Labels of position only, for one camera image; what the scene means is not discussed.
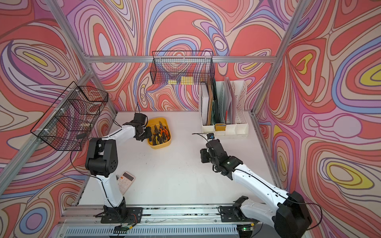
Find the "orange long nose pliers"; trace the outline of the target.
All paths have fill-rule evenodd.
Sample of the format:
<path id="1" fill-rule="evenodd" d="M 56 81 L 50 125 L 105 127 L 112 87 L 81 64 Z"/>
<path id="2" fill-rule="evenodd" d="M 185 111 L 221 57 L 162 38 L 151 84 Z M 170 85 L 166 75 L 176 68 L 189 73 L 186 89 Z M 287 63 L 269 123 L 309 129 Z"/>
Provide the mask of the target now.
<path id="1" fill-rule="evenodd" d="M 160 135 L 162 138 L 163 143 L 167 142 L 170 139 L 170 133 L 168 129 L 162 124 L 162 122 L 159 122 L 160 125 Z"/>

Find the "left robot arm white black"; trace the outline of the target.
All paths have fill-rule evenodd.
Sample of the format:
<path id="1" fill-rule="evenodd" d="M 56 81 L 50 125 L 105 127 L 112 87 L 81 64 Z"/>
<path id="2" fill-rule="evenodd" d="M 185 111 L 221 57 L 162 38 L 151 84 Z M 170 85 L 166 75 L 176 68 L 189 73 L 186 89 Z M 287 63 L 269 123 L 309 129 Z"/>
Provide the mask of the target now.
<path id="1" fill-rule="evenodd" d="M 115 174 L 119 162 L 117 145 L 132 138 L 137 141 L 148 139 L 152 136 L 152 132 L 147 125 L 147 115 L 135 113 L 132 121 L 120 125 L 115 132 L 90 139 L 85 168 L 101 187 L 104 212 L 99 216 L 102 223 L 123 224 L 128 219 L 126 201 L 119 189 Z"/>

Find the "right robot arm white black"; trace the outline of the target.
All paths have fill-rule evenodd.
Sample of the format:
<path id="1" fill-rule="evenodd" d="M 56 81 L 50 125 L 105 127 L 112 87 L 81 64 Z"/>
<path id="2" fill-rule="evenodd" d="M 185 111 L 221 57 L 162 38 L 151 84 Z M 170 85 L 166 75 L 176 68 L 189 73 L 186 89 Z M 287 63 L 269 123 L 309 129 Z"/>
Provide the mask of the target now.
<path id="1" fill-rule="evenodd" d="M 272 226 L 282 238 L 301 238 L 312 224 L 301 194 L 289 193 L 255 174 L 244 162 L 229 156 L 219 139 L 209 139 L 200 150 L 202 163 L 211 163 L 215 173 L 241 184 L 262 200 L 256 203 L 242 195 L 230 207 L 220 207 L 224 222 L 258 221 Z"/>

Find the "yellow plastic storage box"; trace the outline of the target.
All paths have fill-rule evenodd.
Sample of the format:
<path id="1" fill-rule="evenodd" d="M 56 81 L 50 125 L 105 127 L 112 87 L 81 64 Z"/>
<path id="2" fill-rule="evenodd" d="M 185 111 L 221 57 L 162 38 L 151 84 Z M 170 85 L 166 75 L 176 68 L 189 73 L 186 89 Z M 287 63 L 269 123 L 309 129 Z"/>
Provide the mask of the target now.
<path id="1" fill-rule="evenodd" d="M 171 144 L 171 133 L 167 120 L 163 117 L 153 118 L 148 121 L 147 128 L 151 128 L 152 136 L 148 144 L 152 149 L 161 149 Z"/>

